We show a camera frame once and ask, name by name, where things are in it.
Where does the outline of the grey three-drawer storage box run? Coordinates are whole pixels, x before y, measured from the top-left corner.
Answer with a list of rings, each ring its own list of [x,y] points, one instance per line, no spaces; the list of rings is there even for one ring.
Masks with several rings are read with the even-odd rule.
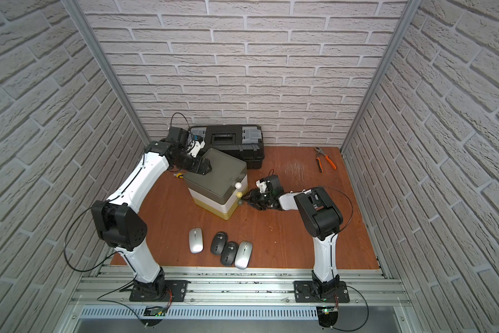
[[[196,205],[228,220],[240,196],[247,193],[247,164],[214,148],[203,157],[209,160],[212,170],[205,175],[186,173],[185,183]]]

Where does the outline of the black computer mouse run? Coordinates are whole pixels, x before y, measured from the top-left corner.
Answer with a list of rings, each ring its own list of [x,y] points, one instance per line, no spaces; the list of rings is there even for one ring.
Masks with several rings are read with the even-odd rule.
[[[213,240],[212,240],[212,243],[210,246],[211,253],[213,255],[221,255],[227,242],[228,242],[227,233],[225,233],[223,231],[216,233],[213,237]]]
[[[225,244],[220,255],[220,262],[223,266],[232,266],[238,252],[238,244],[235,241],[229,241]]]

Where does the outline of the silver computer mouse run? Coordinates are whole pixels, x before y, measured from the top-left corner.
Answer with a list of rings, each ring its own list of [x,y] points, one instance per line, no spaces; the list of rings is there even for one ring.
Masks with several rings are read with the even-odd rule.
[[[253,244],[249,241],[242,241],[238,247],[235,257],[235,267],[237,269],[246,269],[252,256]]]
[[[203,251],[203,233],[201,228],[193,228],[189,231],[189,248],[192,254],[197,254]]]

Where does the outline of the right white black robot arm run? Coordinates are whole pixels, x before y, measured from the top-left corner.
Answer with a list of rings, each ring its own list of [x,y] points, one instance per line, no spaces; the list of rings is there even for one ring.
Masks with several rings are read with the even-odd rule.
[[[339,287],[335,252],[344,218],[324,187],[286,192],[279,177],[271,175],[258,180],[255,189],[246,194],[237,193],[237,196],[240,203],[247,203],[259,211],[298,211],[306,231],[313,238],[315,263],[312,279],[315,293],[323,298]]]

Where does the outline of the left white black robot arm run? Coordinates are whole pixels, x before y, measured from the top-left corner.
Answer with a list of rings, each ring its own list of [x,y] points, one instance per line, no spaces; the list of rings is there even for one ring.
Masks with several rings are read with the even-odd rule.
[[[142,202],[158,178],[176,168],[205,175],[210,161],[198,156],[205,142],[201,135],[171,127],[165,139],[150,142],[137,167],[106,201],[96,201],[92,217],[99,238],[120,254],[134,272],[134,285],[154,294],[166,289],[165,274],[146,242],[147,225],[138,216]]]

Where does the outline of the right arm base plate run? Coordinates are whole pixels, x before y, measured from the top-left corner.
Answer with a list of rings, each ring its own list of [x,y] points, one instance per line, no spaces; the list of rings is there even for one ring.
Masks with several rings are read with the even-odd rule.
[[[316,281],[294,281],[294,296],[295,302],[325,302],[339,304],[349,303],[349,292],[345,282],[326,282],[323,285],[317,284]]]

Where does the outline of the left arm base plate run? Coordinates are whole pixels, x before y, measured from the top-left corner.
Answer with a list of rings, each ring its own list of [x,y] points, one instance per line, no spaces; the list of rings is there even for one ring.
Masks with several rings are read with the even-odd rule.
[[[131,302],[183,302],[188,280],[159,280],[152,283],[135,281],[129,300]]]

